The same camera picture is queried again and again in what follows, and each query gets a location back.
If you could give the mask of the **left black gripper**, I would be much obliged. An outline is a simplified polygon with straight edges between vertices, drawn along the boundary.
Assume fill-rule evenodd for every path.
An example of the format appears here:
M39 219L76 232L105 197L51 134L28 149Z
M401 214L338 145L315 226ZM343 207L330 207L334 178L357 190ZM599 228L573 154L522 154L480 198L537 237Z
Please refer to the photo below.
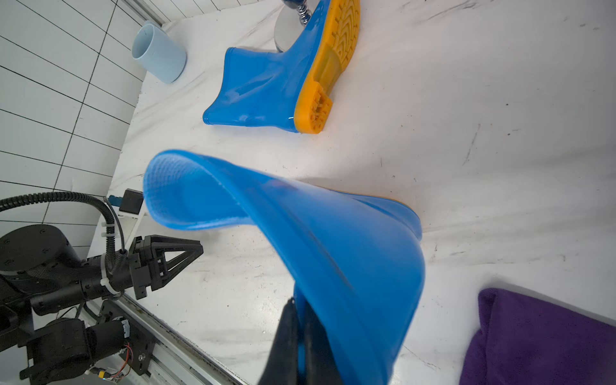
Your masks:
M203 254L199 241L151 235L137 237L128 252L117 253L114 262L105 254L88 258L78 269L79 299L120 296L133 288L137 299L146 289L160 290Z

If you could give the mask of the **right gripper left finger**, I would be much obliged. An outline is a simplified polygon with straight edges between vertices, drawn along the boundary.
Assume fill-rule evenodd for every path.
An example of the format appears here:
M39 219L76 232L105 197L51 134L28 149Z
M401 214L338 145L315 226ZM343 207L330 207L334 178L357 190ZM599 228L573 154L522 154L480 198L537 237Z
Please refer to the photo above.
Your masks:
M295 300L290 298L282 310L272 348L258 382L259 385L298 384L298 326Z

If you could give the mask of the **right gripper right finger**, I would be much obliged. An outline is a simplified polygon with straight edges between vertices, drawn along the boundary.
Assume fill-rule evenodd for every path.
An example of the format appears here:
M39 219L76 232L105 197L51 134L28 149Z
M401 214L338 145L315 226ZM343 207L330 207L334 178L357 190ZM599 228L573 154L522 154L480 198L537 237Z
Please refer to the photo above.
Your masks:
M306 308L304 327L305 384L343 384L327 332L311 307Z

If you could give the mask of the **blue rubber boot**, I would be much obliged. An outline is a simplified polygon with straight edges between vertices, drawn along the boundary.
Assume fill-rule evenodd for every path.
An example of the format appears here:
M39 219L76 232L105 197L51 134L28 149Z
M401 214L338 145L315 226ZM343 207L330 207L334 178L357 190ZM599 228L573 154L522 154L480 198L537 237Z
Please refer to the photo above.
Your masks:
M388 383L425 281L407 205L181 150L150 161L144 199L170 229L258 226L322 322L343 382Z
M221 91L203 114L205 124L321 133L333 106L330 93L355 52L360 23L359 0L321 1L288 51L229 48Z

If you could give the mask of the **purple cloth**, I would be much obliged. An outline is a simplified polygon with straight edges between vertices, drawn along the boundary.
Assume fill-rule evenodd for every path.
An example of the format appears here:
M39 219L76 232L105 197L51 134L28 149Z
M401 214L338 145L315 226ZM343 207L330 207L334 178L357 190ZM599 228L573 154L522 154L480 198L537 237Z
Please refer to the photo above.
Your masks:
M613 384L615 328L509 290L478 295L462 384Z

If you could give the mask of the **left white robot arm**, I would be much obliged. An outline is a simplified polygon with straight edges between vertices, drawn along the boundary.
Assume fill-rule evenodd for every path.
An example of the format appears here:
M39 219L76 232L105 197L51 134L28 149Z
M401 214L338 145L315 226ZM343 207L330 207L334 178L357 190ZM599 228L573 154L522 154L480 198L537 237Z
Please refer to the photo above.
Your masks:
M70 380L102 359L122 366L101 372L111 383L149 369L153 335L115 304L126 290L136 298L160 290L202 255L200 242L137 237L127 245L107 200L81 192L42 192L5 198L2 211L51 202L89 205L104 218L104 253L80 258L64 233L50 225L25 226L1 240L1 348L22 347L22 380Z

